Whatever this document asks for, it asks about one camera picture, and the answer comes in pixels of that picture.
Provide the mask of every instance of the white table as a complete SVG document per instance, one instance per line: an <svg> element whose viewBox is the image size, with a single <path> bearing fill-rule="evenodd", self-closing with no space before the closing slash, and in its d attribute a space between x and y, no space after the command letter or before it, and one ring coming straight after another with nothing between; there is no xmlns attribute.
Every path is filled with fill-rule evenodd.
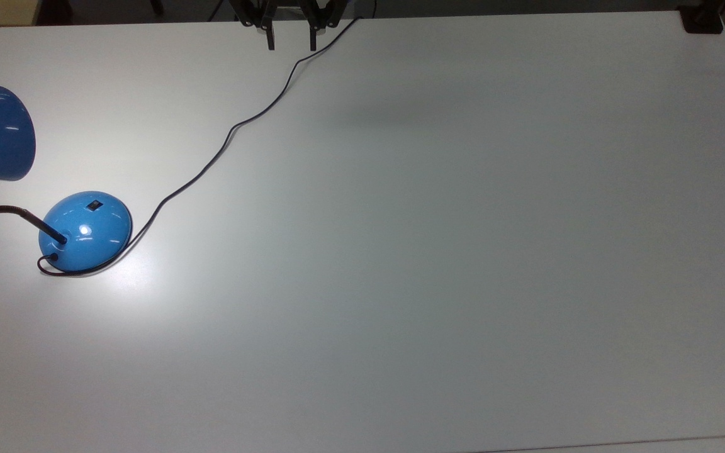
<svg viewBox="0 0 725 453"><path fill-rule="evenodd" d="M276 46L0 29L38 141L0 203L103 190L140 227L270 102L305 24ZM361 21L112 269L40 275L36 237L0 216L0 453L725 435L725 34Z"/></svg>

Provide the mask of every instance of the desk lamp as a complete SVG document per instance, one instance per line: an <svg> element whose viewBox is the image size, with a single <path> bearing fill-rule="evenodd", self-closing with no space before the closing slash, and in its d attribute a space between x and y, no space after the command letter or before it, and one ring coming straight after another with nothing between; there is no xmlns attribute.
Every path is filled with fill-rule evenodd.
<svg viewBox="0 0 725 453"><path fill-rule="evenodd" d="M17 181L35 159L35 129L17 95L0 86L0 180ZM90 272L109 264L126 247L132 219L126 206L103 192L80 192L64 198L40 220L17 206L0 206L32 223L38 246L64 272Z"/></svg>

